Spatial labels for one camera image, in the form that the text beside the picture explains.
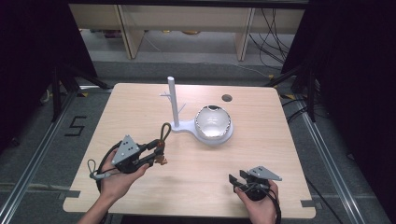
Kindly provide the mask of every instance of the wire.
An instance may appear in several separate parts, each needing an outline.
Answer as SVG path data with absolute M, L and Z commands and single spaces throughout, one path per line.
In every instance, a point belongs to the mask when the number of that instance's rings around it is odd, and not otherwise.
M 283 104 L 282 106 L 285 106 L 285 105 L 288 105 L 290 103 L 297 102 L 297 101 L 304 101 L 304 99 L 290 100 L 290 101 L 286 102 L 285 104 Z
M 304 112 L 306 112 L 307 106 L 299 109 L 297 112 L 292 114 L 287 118 L 288 123 L 291 123 L 294 119 L 296 119 L 298 116 L 302 115 Z
M 260 184 L 258 184 L 258 183 L 246 183 L 244 186 L 247 187 L 246 190 L 243 190 L 244 193 L 250 191 L 251 189 L 256 188 L 256 189 L 262 191 L 263 193 L 265 193 L 265 195 L 271 199 L 271 201 L 274 204 L 275 210 L 276 210 L 276 224 L 280 224 L 280 220 L 282 218 L 282 211 L 280 210 L 279 202 L 278 202 L 278 199 L 277 199 L 274 191 L 271 189 L 268 189 L 269 191 L 271 191 L 274 194 L 274 196 L 272 196 L 269 192 L 267 192 L 266 189 L 263 189 L 262 187 L 260 187 Z
M 268 42 L 266 42 L 266 39 L 267 39 L 268 35 L 269 35 L 269 34 L 267 34 L 267 36 L 266 36 L 265 38 L 262 38 L 262 34 L 259 34 L 259 37 L 262 39 L 262 41 L 265 42 L 265 44 L 266 44 L 268 47 L 270 47 L 270 48 L 272 48 L 272 49 L 277 49 L 277 50 L 279 50 L 279 48 L 274 47 L 274 46 L 270 45 Z
M 278 57 L 275 56 L 275 54 L 271 53 L 270 51 L 268 51 L 267 49 L 263 48 L 262 45 L 264 43 L 262 43 L 261 45 L 259 43 L 256 42 L 256 40 L 253 38 L 253 36 L 251 34 L 249 34 L 251 40 L 253 41 L 253 43 L 256 45 L 256 47 L 266 53 L 268 56 L 270 56 L 271 58 L 275 59 L 276 61 L 278 61 L 279 63 L 283 63 L 284 61 L 282 59 L 279 59 Z
M 162 57 L 163 57 L 166 61 L 171 62 L 171 63 L 189 63 L 189 62 L 183 62 L 183 61 L 170 60 L 170 59 L 166 58 L 165 56 L 163 56 L 163 51 L 162 51 L 161 49 L 157 48 L 157 46 L 155 46 L 145 35 L 143 35 L 143 38 L 145 38 L 145 40 L 147 40 L 148 43 L 149 43 L 153 48 L 155 48 L 156 50 L 158 50 L 158 51 L 161 53 Z M 199 62 L 199 63 L 191 63 L 191 64 L 200 64 L 200 63 L 203 63 L 203 64 L 218 64 L 218 63 L 207 63 L 207 62 Z M 263 77 L 268 77 L 268 78 L 269 78 L 269 76 L 267 76 L 267 75 L 261 73 L 261 72 L 258 71 L 258 70 L 255 70 L 255 69 L 252 69 L 252 68 L 246 68 L 246 67 L 244 67 L 244 66 L 242 66 L 242 65 L 239 65 L 239 64 L 235 64 L 235 63 L 223 63 L 223 64 L 233 65 L 233 66 L 236 66 L 236 67 L 239 67 L 239 68 L 248 70 L 248 71 L 252 71 L 252 72 L 258 73 L 258 74 L 262 75 Z M 276 70 L 280 70 L 279 68 L 276 68 L 276 67 L 271 67 L 271 66 L 268 66 L 268 67 L 273 68 L 273 69 L 276 69 Z
M 112 171 L 112 170 L 115 170 L 115 169 L 117 169 L 117 168 L 116 168 L 116 167 L 114 167 L 114 168 L 111 168 L 111 169 L 105 170 L 105 171 L 103 171 L 103 172 L 102 172 L 102 174 L 104 174 L 104 173 L 106 173 L 106 172 L 109 172 L 109 171 Z
M 168 127 L 168 131 L 166 132 L 165 136 L 163 136 L 163 130 L 165 129 L 165 126 Z M 163 126 L 161 127 L 161 140 L 165 141 L 166 138 L 168 137 L 168 135 L 169 135 L 169 133 L 170 133 L 171 131 L 172 131 L 172 126 L 171 126 L 171 124 L 168 123 L 168 122 L 165 122 L 165 123 L 163 124 Z
M 263 10 L 263 9 L 262 9 L 262 15 L 263 15 L 263 17 L 264 17 L 264 19 L 265 19 L 265 22 L 267 23 L 267 26 L 268 26 L 268 34 L 267 34 L 267 37 L 268 37 L 269 34 L 271 34 L 271 35 L 273 36 L 275 42 L 277 43 L 277 49 L 279 50 L 280 55 L 282 56 L 283 60 L 285 60 L 285 59 L 286 59 L 285 51 L 282 49 L 282 47 L 281 47 L 280 45 L 283 45 L 284 47 L 286 47 L 286 45 L 283 44 L 283 42 L 280 41 L 279 37 L 277 36 L 277 30 L 276 30 L 276 10 L 273 8 L 273 19 L 272 19 L 272 21 L 271 21 L 271 25 L 270 25 L 269 21 L 267 20 L 267 17 L 265 16 L 265 13 L 264 13 L 264 10 Z
M 318 191 L 318 189 L 314 186 L 314 184 L 312 184 L 312 182 L 308 179 L 308 177 L 306 177 L 305 175 L 305 180 L 306 182 L 308 182 L 308 184 L 312 187 L 312 189 L 314 189 L 314 191 L 318 194 L 318 196 L 320 197 L 320 199 L 327 205 L 327 207 L 330 209 L 330 211 L 332 212 L 332 214 L 335 216 L 335 218 L 337 218 L 337 220 L 340 223 L 343 223 L 343 221 L 341 220 L 341 218 L 339 216 L 337 216 L 337 214 L 335 213 L 335 211 L 332 209 L 332 207 L 327 203 L 327 201 L 323 198 L 323 196 L 320 194 L 320 192 Z

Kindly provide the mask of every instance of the wooden tabletop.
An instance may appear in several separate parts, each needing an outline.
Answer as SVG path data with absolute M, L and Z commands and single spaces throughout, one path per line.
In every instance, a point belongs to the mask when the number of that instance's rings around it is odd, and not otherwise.
M 248 217 L 246 208 L 233 193 L 228 175 L 262 165 L 281 176 L 280 208 L 285 218 L 312 218 L 314 207 L 289 126 L 272 88 L 177 85 L 180 120 L 195 118 L 205 105 L 227 110 L 233 121 L 233 135 L 224 144 L 207 146 L 190 133 L 170 133 L 166 139 L 168 164 L 154 164 L 110 213 L 188 216 Z M 107 151 L 129 134 L 138 144 L 160 138 L 161 127 L 173 121 L 171 103 L 160 94 L 169 92 L 163 84 L 117 84 L 93 134 L 71 190 L 78 198 L 66 198 L 64 210 L 86 212 L 99 196 L 89 178 L 87 161 L 100 163 Z M 222 96 L 232 96 L 224 102 Z

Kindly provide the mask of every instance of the aluminum rail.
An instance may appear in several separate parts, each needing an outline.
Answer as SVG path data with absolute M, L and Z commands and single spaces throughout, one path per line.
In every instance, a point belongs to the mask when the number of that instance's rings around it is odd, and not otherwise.
M 303 99 L 303 97 L 297 95 L 296 99 Z M 305 107 L 304 101 L 298 102 L 299 109 Z M 303 113 L 304 122 L 311 133 L 312 138 L 314 139 L 315 145 L 317 146 L 320 157 L 322 158 L 326 169 L 332 179 L 332 183 L 334 184 L 335 189 L 337 190 L 338 195 L 340 196 L 341 202 L 343 203 L 346 212 L 349 216 L 351 223 L 366 223 L 364 218 L 361 215 L 361 211 L 356 203 L 355 199 L 349 188 L 347 187 L 347 183 L 342 177 L 338 167 L 332 158 L 332 153 L 327 148 L 326 143 L 324 142 L 320 131 L 318 130 L 318 126 L 315 122 L 311 121 L 311 118 L 307 115 L 307 113 Z
M 38 170 L 39 165 L 43 161 L 44 157 L 48 152 L 48 149 L 50 148 L 50 144 L 64 119 L 64 114 L 66 113 L 67 108 L 71 105 L 76 96 L 77 94 L 75 92 L 69 92 L 67 94 L 64 99 L 64 109 L 62 113 L 55 121 L 50 124 L 49 129 L 41 140 L 40 145 L 35 150 L 35 154 L 33 155 L 32 159 L 30 159 L 18 183 L 9 194 L 6 202 L 2 205 L 0 211 L 0 220 L 2 224 L 9 223 L 9 221 L 14 216 L 19 204 L 21 203 L 23 195 L 28 189 L 30 182 L 32 181 L 35 173 Z

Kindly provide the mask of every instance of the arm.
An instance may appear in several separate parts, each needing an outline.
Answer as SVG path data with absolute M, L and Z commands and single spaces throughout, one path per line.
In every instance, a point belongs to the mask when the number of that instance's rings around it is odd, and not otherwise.
M 102 170 L 114 168 L 111 161 L 113 160 L 116 151 L 117 150 L 114 150 L 113 153 L 107 157 Z M 132 174 L 116 174 L 102 179 L 99 198 L 78 223 L 99 223 L 108 209 L 128 192 L 129 187 L 131 187 L 136 179 L 141 177 L 148 168 L 149 165 L 145 164 Z M 111 172 L 119 173 L 117 169 L 112 170 Z

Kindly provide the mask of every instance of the silver bowl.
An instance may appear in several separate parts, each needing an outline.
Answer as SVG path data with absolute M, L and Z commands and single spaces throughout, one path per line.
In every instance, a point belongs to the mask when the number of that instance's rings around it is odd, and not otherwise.
M 195 117 L 195 129 L 207 140 L 220 139 L 230 130 L 231 118 L 217 105 L 204 106 Z

